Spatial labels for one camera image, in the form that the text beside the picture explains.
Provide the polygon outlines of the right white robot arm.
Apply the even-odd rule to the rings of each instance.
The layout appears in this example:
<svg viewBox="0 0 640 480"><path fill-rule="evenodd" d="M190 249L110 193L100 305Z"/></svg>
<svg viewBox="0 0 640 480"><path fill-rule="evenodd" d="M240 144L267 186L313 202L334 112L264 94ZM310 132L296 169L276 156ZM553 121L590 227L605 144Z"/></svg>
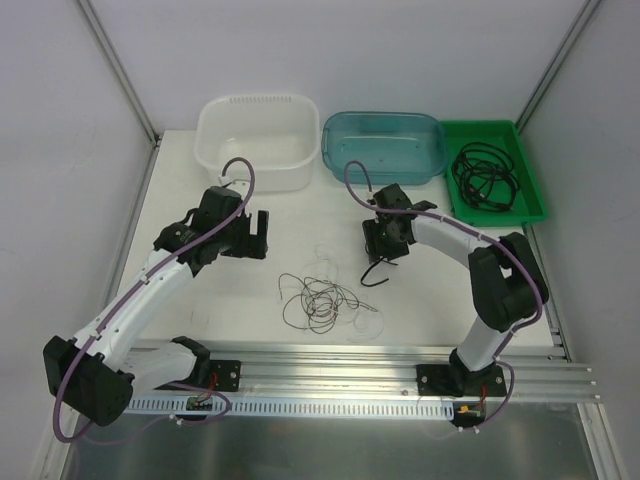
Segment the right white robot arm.
<svg viewBox="0 0 640 480"><path fill-rule="evenodd" d="M476 318L447 362L417 365L420 394L463 397L487 390L505 396L497 358L517 331L541 318L549 300L527 238L518 232L491 237L437 212L431 202L411 202L397 184L371 193L364 205L375 213L362 224L371 263L392 262L420 244L469 271Z"/></svg>

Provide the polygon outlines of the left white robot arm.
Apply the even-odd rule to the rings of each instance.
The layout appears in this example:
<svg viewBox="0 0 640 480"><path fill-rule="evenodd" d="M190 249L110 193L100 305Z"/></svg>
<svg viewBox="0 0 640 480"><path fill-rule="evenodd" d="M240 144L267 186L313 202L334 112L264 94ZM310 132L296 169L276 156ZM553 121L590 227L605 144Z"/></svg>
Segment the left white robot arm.
<svg viewBox="0 0 640 480"><path fill-rule="evenodd" d="M113 423L137 394L173 382L208 386L209 350L186 336L158 349L131 349L156 311L218 257L263 260L269 214L246 212L247 199L225 187L208 188L198 207L163 228L126 290L71 339L52 337L43 349L54 413L67 405L93 424Z"/></svg>

